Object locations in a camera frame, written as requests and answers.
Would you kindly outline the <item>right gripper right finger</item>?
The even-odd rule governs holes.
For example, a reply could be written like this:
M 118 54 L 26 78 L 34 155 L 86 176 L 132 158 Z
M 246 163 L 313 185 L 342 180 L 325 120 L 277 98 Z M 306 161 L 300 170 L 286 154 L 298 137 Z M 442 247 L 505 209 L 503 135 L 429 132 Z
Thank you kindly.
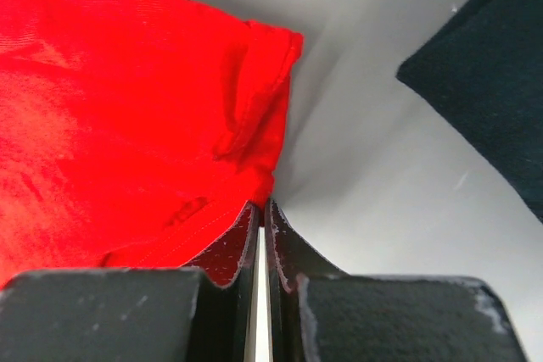
M 315 250 L 289 223 L 273 198 L 264 209 L 266 268 L 270 299 L 271 356 L 274 361 L 304 361 L 299 286 L 306 278 L 344 272 Z

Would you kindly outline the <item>red t shirt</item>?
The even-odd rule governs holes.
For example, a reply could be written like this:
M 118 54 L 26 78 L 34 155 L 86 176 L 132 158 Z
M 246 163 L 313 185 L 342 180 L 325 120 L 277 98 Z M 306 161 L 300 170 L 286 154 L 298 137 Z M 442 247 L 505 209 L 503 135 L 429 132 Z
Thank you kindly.
M 194 0 L 1 0 L 1 279 L 177 267 L 270 197 L 301 34 Z

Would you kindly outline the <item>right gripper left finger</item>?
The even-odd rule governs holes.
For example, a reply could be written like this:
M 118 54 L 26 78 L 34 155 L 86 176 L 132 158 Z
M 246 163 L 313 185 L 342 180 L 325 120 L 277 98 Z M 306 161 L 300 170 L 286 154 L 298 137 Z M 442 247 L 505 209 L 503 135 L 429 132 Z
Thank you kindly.
M 187 361 L 245 359 L 259 222 L 259 209 L 246 203 L 229 229 L 188 263 L 203 276 Z

